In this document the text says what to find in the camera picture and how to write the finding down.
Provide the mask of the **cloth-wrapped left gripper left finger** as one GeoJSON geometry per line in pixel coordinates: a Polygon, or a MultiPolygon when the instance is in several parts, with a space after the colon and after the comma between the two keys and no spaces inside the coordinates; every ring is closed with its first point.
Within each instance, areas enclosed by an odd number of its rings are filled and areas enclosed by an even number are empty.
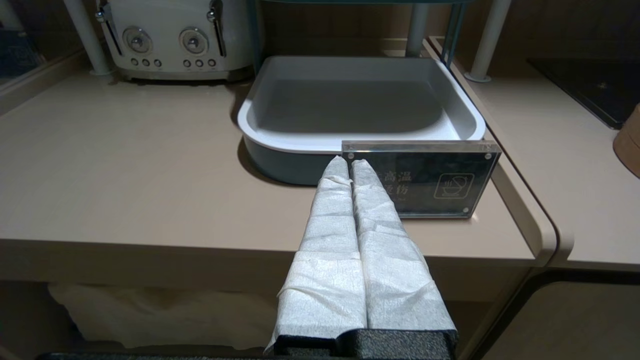
{"type": "Polygon", "coordinates": [[[301,243],[278,293],[267,350],[284,337],[336,339],[367,326],[352,180],[340,156],[318,181],[301,243]]]}

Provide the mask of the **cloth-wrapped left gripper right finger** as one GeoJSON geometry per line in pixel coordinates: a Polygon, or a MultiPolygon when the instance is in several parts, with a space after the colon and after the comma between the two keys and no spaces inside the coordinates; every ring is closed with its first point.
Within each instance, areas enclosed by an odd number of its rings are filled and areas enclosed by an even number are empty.
{"type": "Polygon", "coordinates": [[[354,219],[373,330],[457,330],[425,256],[366,160],[351,164],[354,219]]]}

